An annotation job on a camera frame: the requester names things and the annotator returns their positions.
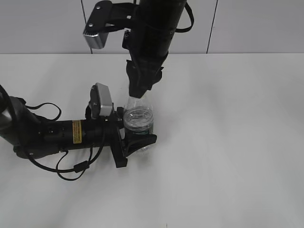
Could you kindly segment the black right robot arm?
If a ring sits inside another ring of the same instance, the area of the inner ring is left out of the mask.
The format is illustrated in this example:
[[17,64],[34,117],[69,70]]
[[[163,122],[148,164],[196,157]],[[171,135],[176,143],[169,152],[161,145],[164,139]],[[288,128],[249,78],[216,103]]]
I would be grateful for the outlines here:
[[162,65],[186,8],[185,0],[142,0],[136,7],[134,26],[123,41],[131,56],[126,65],[129,96],[141,98],[161,80]]

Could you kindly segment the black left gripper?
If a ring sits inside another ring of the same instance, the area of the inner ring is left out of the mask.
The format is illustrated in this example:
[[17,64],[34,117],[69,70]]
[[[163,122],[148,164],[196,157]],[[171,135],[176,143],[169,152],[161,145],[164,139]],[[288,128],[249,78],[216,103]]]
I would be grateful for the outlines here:
[[109,146],[117,168],[127,166],[127,158],[134,152],[156,143],[157,135],[146,134],[126,134],[122,140],[120,130],[123,129],[123,111],[122,107],[113,109],[109,116],[100,116],[97,119],[87,119],[89,128],[86,132],[86,138],[89,146],[97,147],[97,154],[89,162],[92,164],[97,160],[104,147]]

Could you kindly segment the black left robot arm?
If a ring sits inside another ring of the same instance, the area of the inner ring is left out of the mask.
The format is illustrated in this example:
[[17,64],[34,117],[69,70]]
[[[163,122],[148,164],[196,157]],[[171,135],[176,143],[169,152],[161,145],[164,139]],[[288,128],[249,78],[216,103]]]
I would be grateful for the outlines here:
[[[125,167],[128,156],[157,140],[155,134],[149,133],[126,133],[121,137],[124,109],[114,109],[109,88],[101,83],[91,87],[83,120],[61,121],[58,117],[47,119],[32,113],[39,108],[28,106],[24,99],[9,96],[4,88],[0,89],[0,136],[13,146],[18,157],[47,171],[81,172],[98,158],[103,147],[110,147],[117,168]],[[95,157],[71,169],[53,169],[37,162],[37,159],[59,152],[86,148],[99,150]]]

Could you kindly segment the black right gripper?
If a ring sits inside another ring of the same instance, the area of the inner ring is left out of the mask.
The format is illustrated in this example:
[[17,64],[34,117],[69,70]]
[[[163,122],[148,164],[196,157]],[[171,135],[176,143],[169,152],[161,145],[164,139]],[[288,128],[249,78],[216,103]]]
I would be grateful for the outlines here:
[[127,49],[126,73],[129,78],[129,96],[141,98],[162,78],[162,65],[169,53],[169,40],[163,34],[126,30],[122,47]]

